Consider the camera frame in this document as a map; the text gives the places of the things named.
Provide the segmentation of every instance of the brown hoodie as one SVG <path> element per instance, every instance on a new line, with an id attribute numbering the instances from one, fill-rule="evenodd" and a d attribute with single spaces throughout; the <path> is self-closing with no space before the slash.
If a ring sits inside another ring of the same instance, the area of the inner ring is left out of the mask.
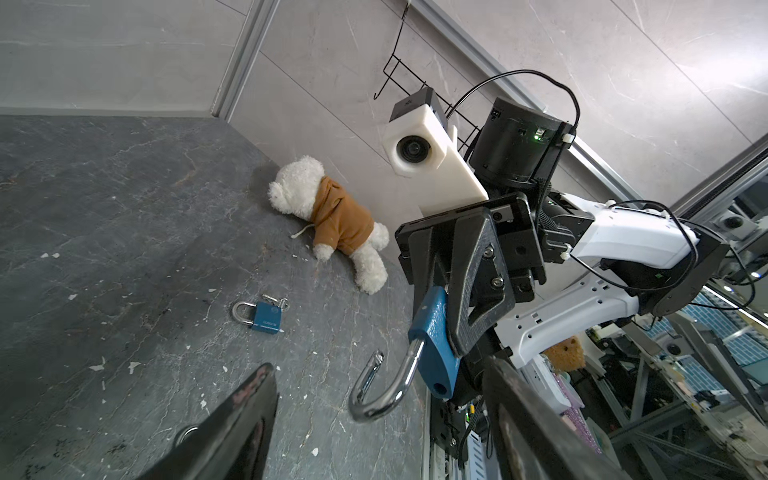
<path id="1" fill-rule="evenodd" d="M 315 224 L 315 245 L 330 245 L 347 256 L 359 249 L 373 232 L 371 212 L 327 176 L 320 181 L 310 221 Z"/>

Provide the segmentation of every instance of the padlock body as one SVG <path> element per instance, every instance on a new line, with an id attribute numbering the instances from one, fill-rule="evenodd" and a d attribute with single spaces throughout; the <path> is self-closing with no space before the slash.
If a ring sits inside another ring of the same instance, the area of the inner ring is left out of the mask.
<path id="1" fill-rule="evenodd" d="M 266 333 L 278 333 L 280 331 L 280 317 L 283 311 L 267 302 L 256 304 L 256 312 L 253 315 L 253 325 L 250 328 Z"/>

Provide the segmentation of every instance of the aluminum frame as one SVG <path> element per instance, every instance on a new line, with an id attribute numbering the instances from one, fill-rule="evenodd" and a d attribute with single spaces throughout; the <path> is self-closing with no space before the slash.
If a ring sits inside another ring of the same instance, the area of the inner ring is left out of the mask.
<path id="1" fill-rule="evenodd" d="M 210 114 L 214 117 L 223 118 L 227 123 L 231 121 L 279 4 L 280 0 L 253 0 L 214 104 L 211 105 Z"/>

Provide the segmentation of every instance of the black bracket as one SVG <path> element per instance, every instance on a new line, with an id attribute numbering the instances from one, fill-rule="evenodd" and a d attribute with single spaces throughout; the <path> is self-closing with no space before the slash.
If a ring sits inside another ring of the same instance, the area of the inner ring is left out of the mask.
<path id="1" fill-rule="evenodd" d="M 452 221 L 422 225 L 409 233 L 403 250 L 408 257 L 401 256 L 401 262 L 408 266 L 414 286 L 414 314 L 432 286 L 448 290 L 446 326 L 457 357 L 466 355 L 515 306 L 515 284 L 487 207 L 462 211 Z"/>
<path id="2" fill-rule="evenodd" d="M 454 354 L 463 357 L 515 306 L 515 295 L 491 211 L 480 207 L 456 221 L 446 323 Z M 470 313 L 470 303 L 475 308 Z"/>

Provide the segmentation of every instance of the wire rack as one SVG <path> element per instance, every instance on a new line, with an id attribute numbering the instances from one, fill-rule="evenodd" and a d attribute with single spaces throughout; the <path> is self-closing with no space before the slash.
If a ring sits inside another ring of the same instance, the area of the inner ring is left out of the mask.
<path id="1" fill-rule="evenodd" d="M 384 80 L 384 84 L 379 89 L 379 91 L 373 95 L 373 100 L 376 100 L 381 95 L 382 91 L 384 91 L 384 87 L 387 86 L 389 82 L 392 82 L 394 85 L 400 88 L 406 95 L 414 94 L 415 91 L 409 91 L 408 88 L 403 87 L 400 82 L 398 82 L 396 79 L 394 79 L 395 72 L 398 71 L 398 68 L 400 68 L 400 71 L 403 74 L 410 74 L 415 80 L 416 84 L 421 84 L 420 87 L 416 89 L 416 91 L 421 90 L 424 87 L 430 87 L 429 84 L 427 84 L 426 81 L 422 80 L 421 77 L 419 77 L 416 72 L 414 72 L 408 65 L 405 64 L 405 62 L 402 61 L 400 57 L 395 55 L 395 52 L 397 50 L 397 44 L 400 42 L 400 34 L 402 33 L 402 26 L 406 23 L 406 14 L 408 13 L 409 6 L 406 6 L 405 11 L 402 13 L 402 18 L 400 22 L 400 31 L 397 34 L 397 40 L 395 40 L 395 47 L 392 49 L 392 54 L 389 56 L 389 60 L 384 64 L 384 68 L 382 71 L 384 72 L 384 76 L 386 79 Z M 437 95 L 437 98 L 443 103 L 444 110 L 448 111 L 449 108 L 453 106 L 449 101 L 445 99 L 442 95 L 437 93 L 437 90 L 435 90 L 435 94 Z M 455 112 L 462 120 L 467 122 L 467 124 L 470 127 L 469 133 L 467 133 L 464 137 L 461 135 L 458 135 L 458 151 L 464 152 L 466 151 L 467 147 L 472 141 L 472 138 L 480 131 L 480 127 L 477 126 L 477 124 L 471 120 L 469 120 L 461 111 L 457 110 Z"/>

